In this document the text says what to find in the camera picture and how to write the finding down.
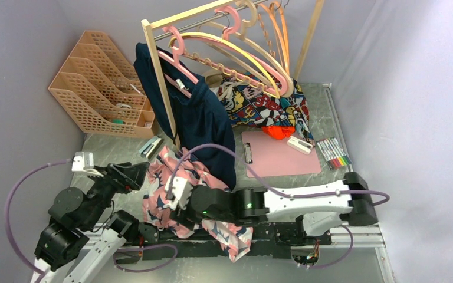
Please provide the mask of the orange hanger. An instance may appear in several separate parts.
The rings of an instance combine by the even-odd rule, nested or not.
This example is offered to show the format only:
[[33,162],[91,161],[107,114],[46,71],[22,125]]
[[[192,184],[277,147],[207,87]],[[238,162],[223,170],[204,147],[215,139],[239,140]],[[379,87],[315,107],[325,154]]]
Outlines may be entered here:
[[284,68],[287,74],[290,74],[290,48],[288,41],[288,28],[285,20],[285,12],[280,2],[272,2],[268,6],[265,4],[258,4],[257,7],[261,8],[270,17],[270,21],[274,30],[275,46],[277,52],[273,50],[273,44],[268,36],[268,31],[265,28],[265,24],[262,21],[262,15],[258,13],[258,20],[262,33],[264,34],[265,41],[267,43],[269,53],[279,59],[281,66]]

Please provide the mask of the grey stapler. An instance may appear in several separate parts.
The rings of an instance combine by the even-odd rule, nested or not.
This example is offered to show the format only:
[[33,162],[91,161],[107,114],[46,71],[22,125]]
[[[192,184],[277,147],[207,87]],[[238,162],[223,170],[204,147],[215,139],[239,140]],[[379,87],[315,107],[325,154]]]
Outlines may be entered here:
[[139,149],[140,157],[150,160],[152,156],[157,152],[162,142],[163,139],[161,137],[153,136]]

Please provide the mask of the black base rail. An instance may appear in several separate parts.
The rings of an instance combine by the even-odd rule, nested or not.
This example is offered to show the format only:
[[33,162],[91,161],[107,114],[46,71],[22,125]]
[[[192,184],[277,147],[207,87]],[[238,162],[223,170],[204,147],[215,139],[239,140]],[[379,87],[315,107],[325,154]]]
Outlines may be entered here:
[[[179,239],[170,230],[158,230],[157,227],[140,223],[139,232],[142,239],[136,239],[133,244],[140,243],[144,247],[157,244],[171,244],[178,249],[178,258],[216,258],[228,257],[222,250],[219,241],[214,239],[206,230],[196,231],[188,239]],[[292,248],[310,249],[316,244],[331,245],[330,231],[313,237],[306,235],[303,225],[296,223],[263,223],[254,228],[250,251],[247,256],[270,256],[275,259],[290,259]]]

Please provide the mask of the pink clipboard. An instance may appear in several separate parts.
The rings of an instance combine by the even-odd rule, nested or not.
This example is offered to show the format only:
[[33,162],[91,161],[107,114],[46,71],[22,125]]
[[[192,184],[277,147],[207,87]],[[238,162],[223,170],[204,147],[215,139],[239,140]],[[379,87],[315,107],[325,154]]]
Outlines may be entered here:
[[251,146],[250,167],[260,177],[304,175],[321,173],[322,168],[317,152],[304,154],[287,144],[286,140],[276,140],[262,131],[241,133],[242,142]]

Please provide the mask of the beige plastic file organizer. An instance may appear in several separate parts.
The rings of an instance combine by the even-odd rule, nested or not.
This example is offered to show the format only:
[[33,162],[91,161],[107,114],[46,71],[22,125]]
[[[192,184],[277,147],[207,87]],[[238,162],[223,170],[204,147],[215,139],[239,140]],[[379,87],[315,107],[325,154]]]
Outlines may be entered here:
[[104,32],[83,32],[48,89],[83,133],[149,139],[159,131],[134,67]]

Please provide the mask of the pink patterned shorts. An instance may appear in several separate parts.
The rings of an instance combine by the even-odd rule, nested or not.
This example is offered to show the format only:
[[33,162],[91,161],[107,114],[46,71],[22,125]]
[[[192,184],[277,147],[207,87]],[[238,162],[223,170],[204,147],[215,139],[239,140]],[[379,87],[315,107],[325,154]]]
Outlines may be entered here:
[[142,201],[143,221],[170,232],[178,239],[191,239],[198,232],[207,232],[219,242],[229,259],[236,262],[251,251],[253,228],[212,220],[202,220],[200,224],[187,228],[171,218],[172,209],[177,207],[178,202],[168,199],[169,185],[172,185],[173,193],[181,192],[179,186],[184,184],[205,185],[215,190],[231,191],[200,161],[193,161],[188,157],[181,162],[180,158],[187,152],[188,150],[183,148],[180,153],[176,153],[165,146],[150,163],[146,173],[149,188]]

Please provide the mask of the orange cloth item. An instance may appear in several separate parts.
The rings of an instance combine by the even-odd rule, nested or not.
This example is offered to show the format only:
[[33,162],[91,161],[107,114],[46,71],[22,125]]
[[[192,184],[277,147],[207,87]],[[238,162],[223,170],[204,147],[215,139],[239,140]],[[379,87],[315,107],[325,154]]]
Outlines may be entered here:
[[296,129],[292,126],[268,126],[262,127],[261,130],[273,139],[284,140],[292,136]]

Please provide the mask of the white eraser box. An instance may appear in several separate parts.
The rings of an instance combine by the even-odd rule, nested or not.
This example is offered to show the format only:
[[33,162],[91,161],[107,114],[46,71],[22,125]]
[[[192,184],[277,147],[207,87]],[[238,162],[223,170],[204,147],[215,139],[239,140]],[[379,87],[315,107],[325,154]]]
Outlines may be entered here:
[[313,149],[313,145],[311,143],[298,139],[294,136],[291,136],[287,140],[287,145],[306,155],[310,154]]

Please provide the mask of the colourful cartoon print cloth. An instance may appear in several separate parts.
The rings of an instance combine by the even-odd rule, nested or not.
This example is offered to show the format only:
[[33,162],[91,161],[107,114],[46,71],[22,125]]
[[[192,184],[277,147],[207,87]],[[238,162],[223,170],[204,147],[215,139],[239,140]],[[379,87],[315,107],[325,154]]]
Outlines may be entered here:
[[292,126],[295,134],[312,143],[308,103],[302,88],[293,81],[293,93],[275,98],[232,77],[220,76],[211,90],[225,107],[233,125],[248,127]]

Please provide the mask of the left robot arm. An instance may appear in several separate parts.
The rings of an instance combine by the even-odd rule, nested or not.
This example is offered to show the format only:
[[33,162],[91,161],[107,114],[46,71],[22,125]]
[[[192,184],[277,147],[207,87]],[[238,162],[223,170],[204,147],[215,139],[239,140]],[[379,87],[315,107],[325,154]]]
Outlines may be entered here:
[[78,268],[69,271],[88,243],[85,233],[94,232],[116,194],[141,189],[148,168],[149,162],[110,163],[103,167],[74,161],[72,170],[87,174],[94,183],[88,192],[68,187],[55,197],[48,210],[50,222],[41,232],[34,252],[40,270],[34,273],[32,282],[89,282],[120,247],[141,240],[139,220],[124,210],[113,212],[95,247]]

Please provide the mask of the set of coloured markers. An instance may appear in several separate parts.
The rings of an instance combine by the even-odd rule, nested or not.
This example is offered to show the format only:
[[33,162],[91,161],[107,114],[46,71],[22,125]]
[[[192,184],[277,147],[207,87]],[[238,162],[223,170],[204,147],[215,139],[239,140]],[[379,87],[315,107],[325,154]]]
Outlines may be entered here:
[[331,170],[350,166],[352,164],[350,158],[345,153],[336,137],[319,140],[316,142],[316,145]]

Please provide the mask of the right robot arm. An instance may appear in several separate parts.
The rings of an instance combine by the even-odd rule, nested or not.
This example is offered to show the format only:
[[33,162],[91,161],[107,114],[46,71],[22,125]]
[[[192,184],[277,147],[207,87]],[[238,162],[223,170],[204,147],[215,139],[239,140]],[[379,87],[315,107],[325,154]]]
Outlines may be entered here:
[[343,223],[370,226],[379,221],[367,183],[356,172],[319,186],[273,190],[248,187],[235,192],[170,177],[165,192],[172,219],[188,229],[205,221],[244,227],[262,222],[301,222],[294,234],[299,243],[308,244]]

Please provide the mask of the pink hanger with navy shorts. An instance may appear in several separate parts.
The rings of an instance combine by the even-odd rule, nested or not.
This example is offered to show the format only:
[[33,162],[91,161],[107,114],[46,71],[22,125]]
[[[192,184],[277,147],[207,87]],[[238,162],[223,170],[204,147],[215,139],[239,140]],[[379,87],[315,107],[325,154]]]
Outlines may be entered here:
[[[172,46],[172,57],[170,55],[165,54],[163,51],[158,51],[158,55],[160,58],[164,59],[168,63],[172,64],[178,71],[180,71],[183,75],[185,75],[191,82],[194,84],[198,83],[198,79],[192,74],[185,66],[181,64],[180,56],[184,55],[185,53],[185,43],[184,39],[182,38],[180,32],[173,26],[166,26],[162,28],[164,32],[170,32],[172,35],[175,36],[175,40],[177,40],[178,45]],[[172,79],[170,76],[165,74],[165,77],[168,82],[170,82],[173,86],[178,88],[187,98],[191,98],[191,93],[188,91],[188,88],[184,85],[181,79]]]

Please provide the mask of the navy blue shorts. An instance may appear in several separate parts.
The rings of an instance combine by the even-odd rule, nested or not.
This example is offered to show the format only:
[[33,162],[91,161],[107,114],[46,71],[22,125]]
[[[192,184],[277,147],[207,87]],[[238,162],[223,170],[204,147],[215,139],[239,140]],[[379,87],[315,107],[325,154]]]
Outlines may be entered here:
[[[165,134],[173,137],[147,44],[136,44],[135,53],[133,66],[156,119]],[[190,96],[186,96],[171,83],[166,83],[181,145],[191,149],[198,145],[214,143],[235,151],[235,138],[228,113],[206,84],[205,78],[197,74],[195,77],[198,82],[193,83],[171,63],[165,60],[160,63],[163,73],[172,79],[181,80],[190,93]],[[235,187],[237,179],[234,157],[214,148],[198,150],[194,156],[230,189]]]

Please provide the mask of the yellow hanger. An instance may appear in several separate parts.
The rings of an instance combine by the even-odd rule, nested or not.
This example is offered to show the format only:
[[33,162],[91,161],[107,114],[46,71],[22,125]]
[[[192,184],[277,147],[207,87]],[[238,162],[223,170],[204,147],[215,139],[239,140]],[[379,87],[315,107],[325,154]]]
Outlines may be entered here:
[[[237,64],[244,67],[250,72],[253,72],[254,69],[257,69],[258,74],[256,75],[255,80],[258,80],[258,75],[262,75],[262,79],[264,79],[264,70],[266,70],[266,72],[270,74],[270,77],[277,84],[277,87],[280,90],[280,97],[285,95],[288,91],[288,81],[285,78],[282,69],[272,67],[272,65],[269,65],[264,60],[243,50],[242,48],[229,42],[228,40],[205,32],[184,32],[181,33],[181,36],[184,39],[184,42],[185,40],[202,41],[210,45],[211,47],[215,47],[218,51],[228,53],[229,55],[233,56],[233,60],[237,62]],[[168,47],[171,48],[173,45],[178,45],[178,42],[177,40],[175,40],[174,35],[169,40]]]

